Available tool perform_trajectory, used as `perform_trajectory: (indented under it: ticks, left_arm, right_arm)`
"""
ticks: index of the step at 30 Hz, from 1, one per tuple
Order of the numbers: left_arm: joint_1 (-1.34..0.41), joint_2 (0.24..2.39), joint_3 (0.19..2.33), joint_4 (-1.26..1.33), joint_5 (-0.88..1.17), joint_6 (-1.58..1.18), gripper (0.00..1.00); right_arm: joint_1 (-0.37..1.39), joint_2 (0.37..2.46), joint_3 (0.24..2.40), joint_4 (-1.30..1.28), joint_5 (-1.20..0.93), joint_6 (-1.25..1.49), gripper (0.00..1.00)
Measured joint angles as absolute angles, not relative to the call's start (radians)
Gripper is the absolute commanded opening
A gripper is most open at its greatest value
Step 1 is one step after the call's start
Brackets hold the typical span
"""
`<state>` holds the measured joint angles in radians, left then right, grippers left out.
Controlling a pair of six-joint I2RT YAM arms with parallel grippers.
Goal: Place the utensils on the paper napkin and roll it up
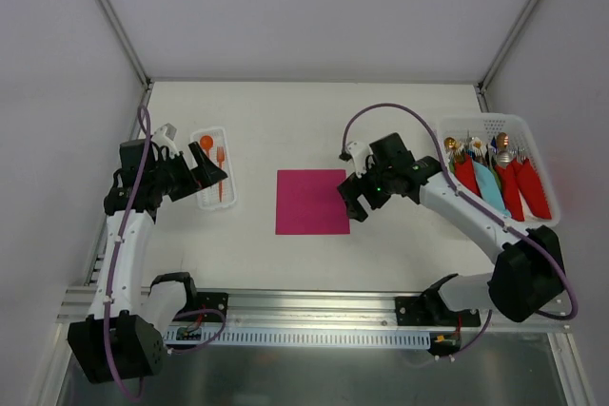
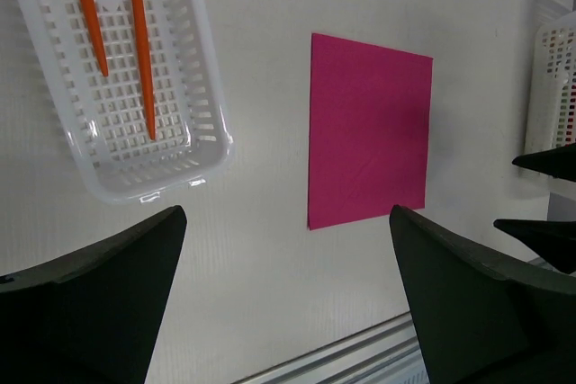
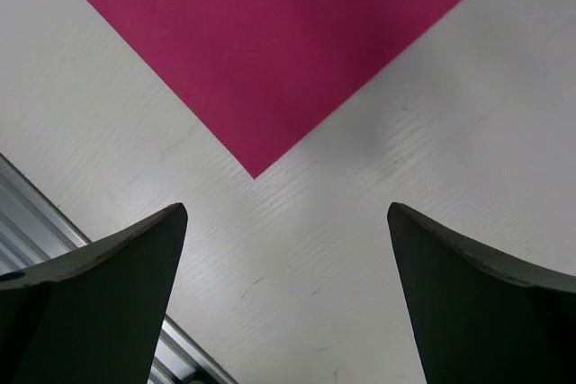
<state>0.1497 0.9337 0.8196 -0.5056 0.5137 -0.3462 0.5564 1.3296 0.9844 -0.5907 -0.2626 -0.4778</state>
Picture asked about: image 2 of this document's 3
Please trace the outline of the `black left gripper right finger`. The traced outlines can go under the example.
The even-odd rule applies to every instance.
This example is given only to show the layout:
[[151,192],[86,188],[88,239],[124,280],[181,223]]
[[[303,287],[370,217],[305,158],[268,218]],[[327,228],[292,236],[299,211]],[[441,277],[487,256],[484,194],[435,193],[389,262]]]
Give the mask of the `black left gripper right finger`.
[[575,273],[520,261],[399,205],[390,228],[431,382],[574,382]]

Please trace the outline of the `orange plastic fork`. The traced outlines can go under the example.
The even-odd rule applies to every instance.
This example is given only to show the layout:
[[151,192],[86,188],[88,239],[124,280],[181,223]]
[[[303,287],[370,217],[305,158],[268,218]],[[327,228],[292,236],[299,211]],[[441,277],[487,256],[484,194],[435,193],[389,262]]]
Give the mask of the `orange plastic fork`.
[[131,0],[134,25],[135,44],[138,56],[141,94],[148,135],[151,140],[156,139],[155,100],[153,89],[153,76],[150,59],[149,35],[146,22],[144,0]]

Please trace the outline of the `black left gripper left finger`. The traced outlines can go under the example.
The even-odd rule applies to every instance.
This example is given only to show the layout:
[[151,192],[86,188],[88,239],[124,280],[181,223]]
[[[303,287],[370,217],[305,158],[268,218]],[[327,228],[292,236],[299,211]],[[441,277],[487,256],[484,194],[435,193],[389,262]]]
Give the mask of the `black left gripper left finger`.
[[173,206],[1,278],[3,383],[142,383],[187,219]]

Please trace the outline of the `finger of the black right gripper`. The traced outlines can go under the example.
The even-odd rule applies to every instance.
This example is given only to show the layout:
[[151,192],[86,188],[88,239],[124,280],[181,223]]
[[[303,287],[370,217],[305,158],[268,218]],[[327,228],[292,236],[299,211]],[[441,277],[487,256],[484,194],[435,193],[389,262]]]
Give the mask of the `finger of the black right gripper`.
[[576,165],[576,145],[517,156],[512,164],[527,170],[546,174],[553,178],[574,178]]
[[575,222],[496,219],[496,229],[514,237],[556,270],[575,273]]

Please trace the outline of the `orange plastic spoon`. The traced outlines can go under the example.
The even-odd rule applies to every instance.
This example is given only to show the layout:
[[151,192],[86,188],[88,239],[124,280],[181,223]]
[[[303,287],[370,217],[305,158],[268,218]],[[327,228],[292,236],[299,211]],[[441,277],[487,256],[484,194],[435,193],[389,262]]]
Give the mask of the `orange plastic spoon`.
[[103,76],[109,75],[104,41],[100,22],[95,6],[95,0],[79,0],[85,16],[86,28],[92,41],[94,54]]

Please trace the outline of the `pink paper napkin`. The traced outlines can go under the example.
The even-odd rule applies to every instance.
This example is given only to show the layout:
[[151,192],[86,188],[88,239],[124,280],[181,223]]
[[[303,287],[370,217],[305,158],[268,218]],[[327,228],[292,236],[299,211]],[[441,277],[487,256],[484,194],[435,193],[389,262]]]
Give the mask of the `pink paper napkin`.
[[314,33],[308,227],[425,206],[433,59]]

